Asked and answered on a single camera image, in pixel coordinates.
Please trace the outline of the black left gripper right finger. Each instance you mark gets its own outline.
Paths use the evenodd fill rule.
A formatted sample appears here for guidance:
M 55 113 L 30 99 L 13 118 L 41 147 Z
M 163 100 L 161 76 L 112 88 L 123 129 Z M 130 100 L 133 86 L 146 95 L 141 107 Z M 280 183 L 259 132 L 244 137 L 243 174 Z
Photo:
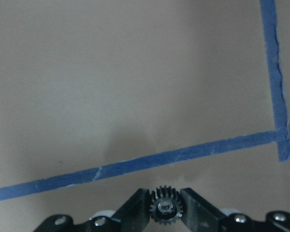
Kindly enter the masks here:
M 250 232 L 251 219 L 240 213 L 225 215 L 191 188 L 180 190 L 182 222 L 191 232 Z

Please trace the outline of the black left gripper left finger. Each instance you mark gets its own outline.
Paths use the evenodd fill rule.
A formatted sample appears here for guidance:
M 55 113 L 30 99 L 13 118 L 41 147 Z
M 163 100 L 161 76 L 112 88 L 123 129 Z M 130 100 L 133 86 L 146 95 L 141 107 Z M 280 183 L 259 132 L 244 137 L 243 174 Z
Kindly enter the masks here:
M 116 211 L 102 210 L 87 221 L 88 232 L 142 232 L 150 220 L 149 190 L 138 189 Z

